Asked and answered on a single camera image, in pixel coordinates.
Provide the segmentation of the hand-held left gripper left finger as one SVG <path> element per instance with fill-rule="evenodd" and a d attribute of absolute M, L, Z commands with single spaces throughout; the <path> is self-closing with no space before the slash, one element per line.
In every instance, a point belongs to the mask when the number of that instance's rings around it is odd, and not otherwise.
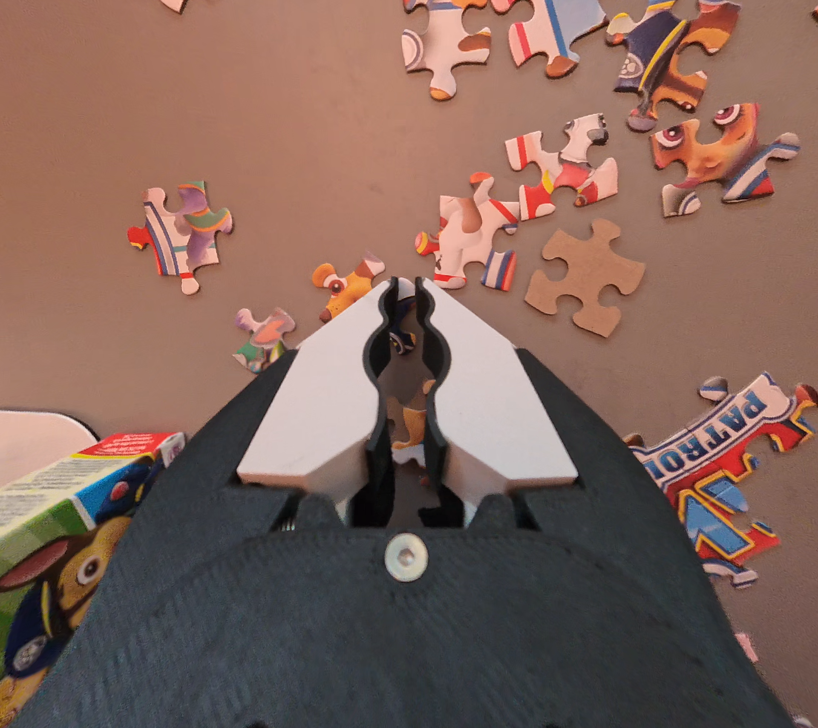
<path fill-rule="evenodd" d="M 395 477 L 385 400 L 398 280 L 377 285 L 291 353 L 289 368 L 237 474 L 349 502 L 356 526 L 385 526 Z"/>

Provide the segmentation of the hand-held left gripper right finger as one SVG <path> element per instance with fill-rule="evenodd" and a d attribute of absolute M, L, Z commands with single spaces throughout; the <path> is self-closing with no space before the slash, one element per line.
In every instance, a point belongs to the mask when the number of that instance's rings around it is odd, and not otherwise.
<path fill-rule="evenodd" d="M 415 294 L 435 379 L 425 464 L 441 500 L 424 523 L 468 526 L 488 495 L 573 484 L 578 470 L 515 345 L 429 279 L 416 279 Z"/>

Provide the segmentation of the grey desk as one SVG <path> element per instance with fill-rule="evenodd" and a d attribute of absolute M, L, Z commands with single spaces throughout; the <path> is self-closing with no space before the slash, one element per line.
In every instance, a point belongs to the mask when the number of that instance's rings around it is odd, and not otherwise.
<path fill-rule="evenodd" d="M 615 13 L 647 0 L 602 0 Z M 762 142 L 798 135 L 772 161 L 775 193 L 725 204 L 706 182 L 698 216 L 664 218 L 650 137 L 616 92 L 623 46 L 603 26 L 579 38 L 578 68 L 517 66 L 518 0 L 488 24 L 490 57 L 455 70 L 434 102 L 404 70 L 400 30 L 428 23 L 403 0 L 2 0 L 2 405 L 77 411 L 105 432 L 194 432 L 160 478 L 69 647 L 12 726 L 792 726 L 816 716 L 816 434 L 740 481 L 783 545 L 745 591 L 711 581 L 686 530 L 623 433 L 649 445 L 709 411 L 694 388 L 724 376 L 738 393 L 767 371 L 791 395 L 816 389 L 815 0 L 727 0 L 736 30 L 709 63 L 699 137 L 715 111 L 760 105 Z M 690 12 L 694 0 L 681 0 Z M 351 504 L 237 474 L 289 368 L 326 324 L 312 273 L 382 260 L 393 277 L 434 282 L 420 232 L 440 231 L 440 197 L 518 201 L 541 180 L 513 170 L 506 140 L 602 113 L 619 191 L 498 229 L 516 252 L 508 291 L 445 290 L 506 337 L 578 470 L 573 484 L 486 496 L 468 526 L 426 525 L 441 500 L 427 469 L 394 465 L 383 527 Z M 216 264 L 199 291 L 158 273 L 143 191 L 204 181 L 226 208 Z M 599 293 L 619 308 L 608 337 L 582 329 L 582 302 L 557 313 L 525 301 L 562 230 L 621 229 L 610 249 L 645 264 L 639 286 Z M 233 358 L 281 308 L 287 352 L 254 375 Z"/>

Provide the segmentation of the green purple puzzle piece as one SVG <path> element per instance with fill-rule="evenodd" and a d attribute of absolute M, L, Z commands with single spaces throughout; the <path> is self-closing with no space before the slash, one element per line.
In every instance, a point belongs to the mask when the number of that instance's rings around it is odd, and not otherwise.
<path fill-rule="evenodd" d="M 282 337 L 296 327 L 292 316 L 281 308 L 276 308 L 261 322 L 253 318 L 248 308 L 242 308 L 236 314 L 235 324 L 251 336 L 233 358 L 254 375 L 260 374 L 287 352 Z"/>

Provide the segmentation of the orange dog face puzzle piece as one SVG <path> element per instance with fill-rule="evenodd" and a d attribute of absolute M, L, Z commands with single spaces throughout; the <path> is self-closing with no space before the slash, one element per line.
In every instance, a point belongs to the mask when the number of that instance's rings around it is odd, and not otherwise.
<path fill-rule="evenodd" d="M 372 290 L 372 281 L 383 273 L 385 264 L 370 252 L 366 252 L 356 269 L 346 276 L 339 276 L 331 263 L 322 263 L 312 273 L 312 283 L 326 288 L 330 298 L 319 315 L 321 322 L 328 323 Z"/>

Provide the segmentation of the plain brown cardboard puzzle piece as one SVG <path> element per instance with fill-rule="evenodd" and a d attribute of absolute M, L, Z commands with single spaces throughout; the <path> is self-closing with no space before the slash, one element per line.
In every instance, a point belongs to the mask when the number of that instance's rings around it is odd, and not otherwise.
<path fill-rule="evenodd" d="M 557 313 L 557 299 L 571 295 L 582 302 L 582 309 L 573 314 L 573 322 L 587 331 L 608 337 L 619 324 L 621 312 L 613 306 L 599 303 L 599 293 L 607 285 L 615 286 L 623 295 L 632 293 L 645 273 L 645 264 L 626 259 L 610 249 L 621 229 L 606 219 L 591 223 L 592 237 L 586 241 L 558 230 L 544 245 L 545 260 L 562 259 L 567 263 L 566 276 L 551 281 L 542 271 L 532 274 L 525 301 L 544 314 Z"/>

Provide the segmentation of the white dog red striped puzzle piece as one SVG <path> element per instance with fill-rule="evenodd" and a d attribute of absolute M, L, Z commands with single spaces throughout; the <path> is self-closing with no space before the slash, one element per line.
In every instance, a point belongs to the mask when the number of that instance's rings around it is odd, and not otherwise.
<path fill-rule="evenodd" d="M 435 284 L 457 290 L 465 286 L 465 264 L 484 264 L 482 283 L 499 291 L 508 291 L 516 272 L 516 252 L 493 250 L 493 235 L 502 228 L 513 234 L 520 220 L 516 201 L 497 201 L 489 193 L 494 178 L 474 173 L 469 179 L 475 192 L 471 199 L 441 196 L 440 231 L 436 235 L 420 232 L 415 249 L 420 255 L 435 256 Z"/>

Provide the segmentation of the red blue logo puzzle section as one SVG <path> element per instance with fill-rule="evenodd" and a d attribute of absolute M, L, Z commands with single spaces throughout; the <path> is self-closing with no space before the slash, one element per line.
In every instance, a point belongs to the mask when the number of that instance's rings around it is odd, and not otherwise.
<path fill-rule="evenodd" d="M 767 372 L 736 394 L 722 377 L 705 381 L 699 393 L 713 406 L 689 426 L 651 447 L 639 434 L 624 441 L 670 501 L 704 571 L 742 589 L 758 579 L 745 561 L 780 543 L 760 521 L 748 531 L 734 524 L 749 509 L 739 483 L 759 465 L 747 447 L 766 436 L 786 452 L 813 437 L 803 412 L 816 406 L 817 393 L 799 384 L 787 395 Z"/>

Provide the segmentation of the purple teal striped puzzle piece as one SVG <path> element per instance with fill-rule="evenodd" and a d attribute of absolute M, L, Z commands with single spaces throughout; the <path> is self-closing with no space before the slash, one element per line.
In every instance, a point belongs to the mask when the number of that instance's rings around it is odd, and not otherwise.
<path fill-rule="evenodd" d="M 226 208 L 210 210 L 204 181 L 183 183 L 178 190 L 182 207 L 175 212 L 165 208 L 167 195 L 163 188 L 143 191 L 146 222 L 143 227 L 128 228 L 128 241 L 138 249 L 150 245 L 158 273 L 179 276 L 182 292 L 194 294 L 199 291 L 195 270 L 219 262 L 215 234 L 230 233 L 232 218 Z"/>

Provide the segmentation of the colourful puzzle box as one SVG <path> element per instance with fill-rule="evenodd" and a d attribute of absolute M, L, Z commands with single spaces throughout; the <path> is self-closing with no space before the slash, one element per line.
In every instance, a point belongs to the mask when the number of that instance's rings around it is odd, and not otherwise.
<path fill-rule="evenodd" d="M 1 491 L 1 725 L 33 696 L 90 606 L 183 432 L 115 434 Z"/>

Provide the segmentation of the orange dog eyes puzzle piece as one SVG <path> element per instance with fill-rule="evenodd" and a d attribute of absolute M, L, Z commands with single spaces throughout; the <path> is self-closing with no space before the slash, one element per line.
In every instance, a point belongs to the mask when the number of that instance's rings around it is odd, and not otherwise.
<path fill-rule="evenodd" d="M 699 142 L 700 121 L 684 123 L 655 132 L 650 144 L 657 169 L 679 161 L 686 167 L 686 178 L 662 188 L 665 218 L 693 213 L 701 202 L 695 192 L 700 184 L 720 181 L 725 203 L 749 201 L 775 192 L 766 161 L 791 160 L 801 150 L 798 135 L 785 132 L 769 144 L 758 140 L 760 106 L 754 102 L 734 104 L 720 109 L 713 123 L 722 130 L 713 143 Z"/>

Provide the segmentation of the white orange puzzle piece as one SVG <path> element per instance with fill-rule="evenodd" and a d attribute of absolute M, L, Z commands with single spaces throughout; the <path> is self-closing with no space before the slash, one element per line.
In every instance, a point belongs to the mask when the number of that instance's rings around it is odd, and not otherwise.
<path fill-rule="evenodd" d="M 489 28 L 474 35 L 462 24 L 467 7 L 485 7 L 488 0 L 403 0 L 410 12 L 424 6 L 429 13 L 427 29 L 418 34 L 405 29 L 402 35 L 406 71 L 430 70 L 430 95 L 438 101 L 451 99 L 456 92 L 452 69 L 465 63 L 486 63 L 492 43 Z"/>

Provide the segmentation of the navy uniform dog puzzle piece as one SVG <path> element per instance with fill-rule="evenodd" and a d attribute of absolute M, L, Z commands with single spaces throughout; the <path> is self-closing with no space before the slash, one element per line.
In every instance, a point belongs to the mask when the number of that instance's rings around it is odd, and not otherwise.
<path fill-rule="evenodd" d="M 727 0 L 698 0 L 698 17 L 687 20 L 671 11 L 676 1 L 649 0 L 639 21 L 620 13 L 606 30 L 608 44 L 628 48 L 615 91 L 639 94 L 639 105 L 628 117 L 628 127 L 635 132 L 656 125 L 660 101 L 671 101 L 686 112 L 696 110 L 708 76 L 703 71 L 682 75 L 679 52 L 693 43 L 709 54 L 718 52 L 731 37 L 741 10 L 740 4 Z"/>

